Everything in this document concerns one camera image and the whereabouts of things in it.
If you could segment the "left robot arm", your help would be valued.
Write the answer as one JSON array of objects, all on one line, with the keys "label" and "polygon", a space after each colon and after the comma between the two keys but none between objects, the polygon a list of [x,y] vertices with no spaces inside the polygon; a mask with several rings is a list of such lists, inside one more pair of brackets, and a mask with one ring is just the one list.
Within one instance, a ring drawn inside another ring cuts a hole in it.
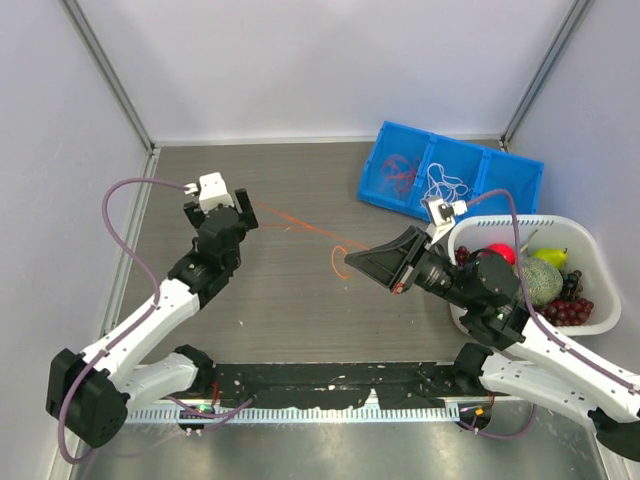
[{"label": "left robot arm", "polygon": [[153,295],[111,332],[79,353],[61,350],[52,360],[46,410],[58,421],[58,439],[72,432],[89,447],[110,442],[127,416],[168,397],[205,397],[215,383],[213,360],[190,345],[163,360],[141,361],[169,333],[204,309],[241,265],[240,244],[258,226],[246,190],[188,188],[184,210],[196,231],[191,249],[152,282]]}]

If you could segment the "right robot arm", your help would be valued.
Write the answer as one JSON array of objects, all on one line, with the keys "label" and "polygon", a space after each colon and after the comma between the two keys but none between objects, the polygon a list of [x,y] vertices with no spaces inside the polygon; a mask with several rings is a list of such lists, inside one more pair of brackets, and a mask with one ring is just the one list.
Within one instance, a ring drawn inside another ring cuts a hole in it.
[{"label": "right robot arm", "polygon": [[417,286],[465,310],[473,338],[456,357],[457,391],[506,393],[558,412],[609,450],[639,458],[639,377],[552,327],[517,299],[519,277],[498,254],[480,251],[459,268],[439,241],[449,227],[409,227],[397,239],[344,261],[394,294]]}]

